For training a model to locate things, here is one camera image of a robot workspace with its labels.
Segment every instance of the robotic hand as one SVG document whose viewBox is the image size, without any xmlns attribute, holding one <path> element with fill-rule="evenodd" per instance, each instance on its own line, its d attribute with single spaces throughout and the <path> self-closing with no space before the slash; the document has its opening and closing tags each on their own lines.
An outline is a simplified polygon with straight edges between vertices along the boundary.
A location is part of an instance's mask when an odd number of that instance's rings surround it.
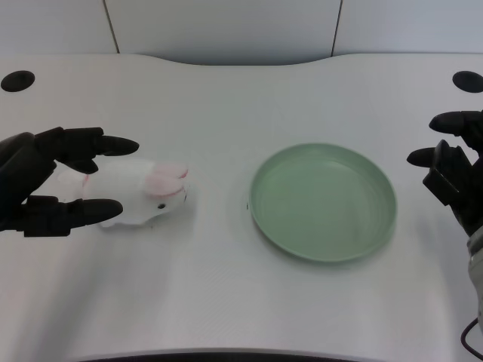
<svg viewBox="0 0 483 362">
<path fill-rule="evenodd" d="M 102 128 L 58 127 L 1 141 L 0 231 L 17 230 L 26 237 L 67 236 L 72 228 L 118 216 L 122 206 L 114 200 L 79 199 L 64 204 L 52 196 L 30 194 L 54 172 L 54 161 L 90 174 L 98 170 L 92 161 L 96 155 L 129 155 L 138 148 L 134 141 L 104 136 Z"/>
<path fill-rule="evenodd" d="M 483 332 L 483 112 L 449 112 L 437 115 L 429 127 L 442 133 L 460 136 L 478 153 L 473 165 L 461 147 L 450 147 L 442 140 L 435 148 L 418 149 L 408 156 L 415 166 L 428 167 L 423 184 L 446 206 L 450 205 L 455 217 L 469 240 L 467 243 L 469 277 L 478 294 L 478 318 L 461 336 L 463 346 L 483 360 L 483 355 L 466 344 L 466 334 L 479 320 Z"/>
</svg>

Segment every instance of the stuffed bunny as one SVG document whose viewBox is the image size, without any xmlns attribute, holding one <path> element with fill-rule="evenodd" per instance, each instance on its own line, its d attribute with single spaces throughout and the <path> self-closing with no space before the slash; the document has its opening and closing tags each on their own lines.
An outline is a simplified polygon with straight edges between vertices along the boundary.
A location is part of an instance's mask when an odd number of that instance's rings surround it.
<svg viewBox="0 0 483 362">
<path fill-rule="evenodd" d="M 101 223 L 109 227 L 117 223 L 142 225 L 154 216 L 174 210 L 186 200 L 187 174 L 188 169 L 182 164 L 131 158 L 111 161 L 91 175 L 69 170 L 59 179 L 64 183 L 77 182 L 84 199 L 119 201 L 124 211 Z"/>
</svg>

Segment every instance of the plastic plate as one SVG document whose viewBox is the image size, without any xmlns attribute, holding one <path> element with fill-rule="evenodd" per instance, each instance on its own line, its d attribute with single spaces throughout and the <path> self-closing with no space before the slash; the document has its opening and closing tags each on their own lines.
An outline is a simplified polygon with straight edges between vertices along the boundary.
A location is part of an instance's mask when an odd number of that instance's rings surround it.
<svg viewBox="0 0 483 362">
<path fill-rule="evenodd" d="M 261 166 L 250 209 L 260 230 L 282 249 L 340 262 L 391 238 L 396 199 L 390 181 L 364 156 L 310 143 L 284 149 Z"/>
</svg>

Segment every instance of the table surface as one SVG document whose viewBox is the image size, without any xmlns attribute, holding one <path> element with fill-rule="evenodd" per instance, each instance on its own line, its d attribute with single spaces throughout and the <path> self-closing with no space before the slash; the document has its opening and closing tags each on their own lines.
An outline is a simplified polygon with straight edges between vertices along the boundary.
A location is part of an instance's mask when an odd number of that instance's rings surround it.
<svg viewBox="0 0 483 362">
<path fill-rule="evenodd" d="M 351 55 L 295 66 L 191 66 L 137 55 L 0 58 L 2 138 L 103 127 L 141 157 L 185 161 L 185 207 L 144 228 L 96 225 L 68 238 L 0 235 L 0 360 L 234 348 L 387 361 L 471 361 L 459 342 L 476 316 L 466 235 L 406 162 L 451 135 L 433 116 L 480 110 L 457 89 L 478 55 Z M 257 167 L 297 143 L 333 143 L 392 180 L 392 241 L 325 265 L 269 243 L 247 210 Z M 56 173 L 65 170 L 59 166 Z M 72 199 L 53 176 L 38 192 Z M 470 342 L 483 349 L 481 336 Z"/>
</svg>

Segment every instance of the bunny ear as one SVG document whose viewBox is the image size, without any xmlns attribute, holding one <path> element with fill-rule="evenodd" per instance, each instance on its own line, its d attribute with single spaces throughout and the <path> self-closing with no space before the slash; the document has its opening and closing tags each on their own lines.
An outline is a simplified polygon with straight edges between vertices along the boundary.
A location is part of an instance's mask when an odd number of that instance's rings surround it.
<svg viewBox="0 0 483 362">
<path fill-rule="evenodd" d="M 188 167 L 185 164 L 167 162 L 162 164 L 155 164 L 152 172 L 159 175 L 174 177 L 176 179 L 183 179 L 188 174 Z"/>
<path fill-rule="evenodd" d="M 184 182 L 160 174 L 150 174 L 144 181 L 144 191 L 151 196 L 171 196 L 183 190 Z"/>
</svg>

